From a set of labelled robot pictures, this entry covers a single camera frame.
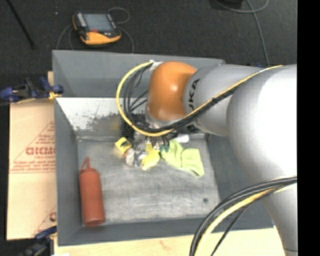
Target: cardboard sheet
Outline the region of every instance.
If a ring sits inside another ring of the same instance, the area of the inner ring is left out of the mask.
[[[12,104],[9,125],[7,239],[33,238],[57,223],[54,104]]]

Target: blue clamp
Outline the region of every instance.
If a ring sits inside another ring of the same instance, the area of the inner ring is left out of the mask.
[[[5,101],[16,103],[32,98],[45,99],[49,98],[50,93],[61,95],[64,92],[63,86],[60,84],[51,86],[44,76],[40,77],[39,82],[39,84],[33,84],[29,78],[26,78],[23,83],[18,86],[0,90],[0,98]]]

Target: yellow object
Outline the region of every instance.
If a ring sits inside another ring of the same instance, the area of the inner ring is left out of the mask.
[[[277,193],[277,192],[280,192],[280,191],[284,191],[284,190],[287,190],[288,188],[292,188],[293,185],[290,185],[288,187],[284,187],[282,189],[279,189],[277,191],[275,191],[274,193]],[[196,248],[196,251],[195,251],[195,254],[194,256],[200,256],[200,251],[201,251],[201,248],[202,246],[204,245],[204,242],[205,240],[208,238],[208,236],[210,235],[210,233],[215,229],[216,226],[218,226],[218,224],[220,222],[222,222],[227,216],[229,216],[230,214],[234,213],[235,211],[237,211],[238,209],[252,203],[254,200],[256,200],[257,198],[263,196],[263,195],[266,195],[267,193],[269,193],[270,191],[274,190],[275,188],[269,188],[269,189],[266,189],[265,191],[262,191],[262,192],[258,192],[254,195],[251,195],[247,198],[245,198],[244,200],[234,204],[233,206],[231,206],[230,208],[228,208],[227,210],[225,210],[224,212],[222,212],[210,225],[209,227],[206,229],[206,231],[203,233],[200,241],[199,241],[199,244]]]
[[[148,155],[141,161],[142,170],[154,167],[160,160],[159,150],[154,149],[151,143],[145,144],[145,151]]]
[[[126,73],[124,75],[124,77],[122,78],[122,80],[120,81],[118,87],[117,87],[117,90],[116,90],[116,94],[115,94],[115,101],[116,101],[116,106],[119,110],[119,113],[120,115],[122,116],[122,118],[135,130],[137,131],[138,133],[141,133],[142,135],[145,135],[145,136],[150,136],[150,137],[158,137],[158,136],[162,136],[162,135],[166,135],[170,132],[172,132],[174,130],[174,128],[172,129],[168,129],[168,130],[164,130],[164,131],[160,131],[160,132],[147,132],[147,131],[144,131],[144,130],[141,130],[139,129],[138,127],[136,127],[135,125],[133,125],[133,123],[127,118],[127,116],[125,115],[124,111],[122,110],[121,108],[121,104],[120,104],[120,92],[121,92],[121,89],[124,85],[124,83],[126,82],[126,80],[128,79],[129,76],[131,76],[134,72],[152,64],[154,61],[150,61],[150,62],[145,62],[145,63],[142,63],[136,67],[134,67],[133,69],[131,69],[128,73]],[[283,65],[278,65],[278,66],[272,66],[272,67],[267,67],[265,69],[262,69],[256,73],[253,73],[251,75],[248,75],[247,77],[245,77],[244,79],[241,79],[240,81],[234,83],[233,85],[231,85],[230,87],[228,87],[227,89],[221,91],[220,93],[218,93],[214,98],[217,98],[231,90],[233,90],[234,88],[238,87],[239,85],[241,85],[242,83],[246,82],[247,80],[249,80],[250,78],[264,72],[264,71],[267,71],[267,70],[271,70],[271,69],[275,69],[275,68],[279,68],[279,67],[282,67]],[[205,108],[207,105],[211,104],[212,103],[212,98],[209,99],[207,102],[205,102],[204,104],[202,104],[201,106],[197,107],[196,109],[194,109],[192,112],[190,112],[189,114],[187,114],[184,118],[187,118],[189,116],[191,116],[192,114],[194,114],[195,112]]]
[[[125,138],[121,137],[116,143],[115,146],[119,149],[123,154],[127,152],[128,149],[132,147],[132,144]]]

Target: orange device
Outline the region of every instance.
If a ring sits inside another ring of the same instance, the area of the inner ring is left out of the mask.
[[[80,39],[88,46],[103,46],[121,38],[121,31],[109,12],[76,11],[72,22]]]

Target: yellow cable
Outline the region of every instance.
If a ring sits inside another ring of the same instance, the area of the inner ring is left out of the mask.
[[[284,190],[287,190],[287,189],[291,189],[293,187],[293,185],[290,185],[290,186],[286,186],[284,188],[281,188],[277,191],[275,191],[274,193],[277,193],[277,192],[280,192],[280,191],[284,191]],[[229,216],[230,214],[234,213],[235,211],[237,211],[238,209],[252,203],[254,200],[256,200],[257,198],[269,193],[270,191],[274,190],[275,188],[269,188],[265,191],[262,191],[262,192],[259,192],[259,193],[256,193],[254,195],[251,195],[247,198],[245,198],[244,200],[234,204],[233,206],[231,206],[230,208],[228,208],[227,210],[225,210],[224,212],[222,212],[209,226],[208,228],[206,229],[206,231],[203,233],[199,243],[198,243],[198,246],[196,247],[196,250],[195,250],[195,254],[194,256],[199,256],[200,255],[200,251],[201,251],[201,248],[203,247],[204,243],[205,243],[205,240],[208,238],[208,236],[211,234],[211,232],[216,228],[216,226],[219,225],[220,222],[222,222],[227,216]]]
[[[134,67],[133,69],[131,69],[127,74],[125,74],[125,76],[122,78],[122,80],[120,81],[117,91],[116,91],[116,95],[115,95],[115,101],[116,101],[116,106],[119,110],[120,115],[122,116],[122,118],[138,133],[141,133],[142,135],[145,136],[150,136],[150,137],[158,137],[158,136],[162,136],[162,135],[166,135],[170,132],[172,132],[174,130],[174,128],[172,129],[168,129],[168,130],[164,130],[164,131],[159,131],[159,132],[147,132],[144,130],[139,129],[138,127],[136,127],[135,125],[133,125],[133,123],[127,118],[127,116],[125,115],[125,113],[123,112],[122,108],[121,108],[121,104],[120,104],[120,92],[121,89],[125,83],[125,81],[128,79],[129,76],[131,76],[134,72],[138,71],[139,69],[148,66],[149,64],[152,64],[153,61],[150,62],[145,62],[142,63],[136,67]],[[282,67],[283,65],[278,65],[278,66],[272,66],[272,67],[267,67],[265,69],[262,69],[256,73],[253,73],[243,79],[241,79],[240,81],[234,83],[233,85],[231,85],[230,87],[228,87],[227,89],[219,92],[214,98],[217,98],[227,92],[229,92],[230,90],[234,89],[235,87],[238,87],[239,85],[241,85],[242,83],[246,82],[247,80],[249,80],[250,78],[258,75],[261,72],[270,70],[270,69],[275,69],[275,68],[279,68]],[[212,98],[209,99],[207,102],[205,102],[204,104],[202,104],[201,106],[197,107],[196,109],[194,109],[192,112],[190,112],[189,114],[187,114],[184,118],[187,118],[189,116],[191,116],[192,114],[194,114],[195,112],[199,111],[200,109],[204,108],[207,104],[209,104],[212,101]]]
[[[133,69],[131,69],[127,74],[125,74],[125,76],[120,81],[120,83],[118,85],[118,88],[116,90],[115,102],[116,102],[116,106],[117,106],[117,108],[119,110],[120,115],[128,123],[128,125],[130,125],[134,130],[136,130],[138,133],[141,133],[142,135],[157,137],[157,136],[162,136],[162,135],[165,135],[167,133],[170,133],[174,129],[164,130],[164,131],[160,131],[160,132],[147,132],[147,131],[141,130],[138,127],[136,127],[135,125],[133,125],[133,123],[126,117],[124,111],[121,108],[121,104],[120,104],[121,88],[123,87],[123,85],[124,85],[125,81],[128,79],[128,77],[131,76],[134,72],[138,71],[139,69],[141,69],[143,67],[146,67],[146,66],[148,66],[149,64],[152,64],[152,63],[153,63],[153,61],[145,62],[143,64],[140,64],[140,65],[134,67]]]

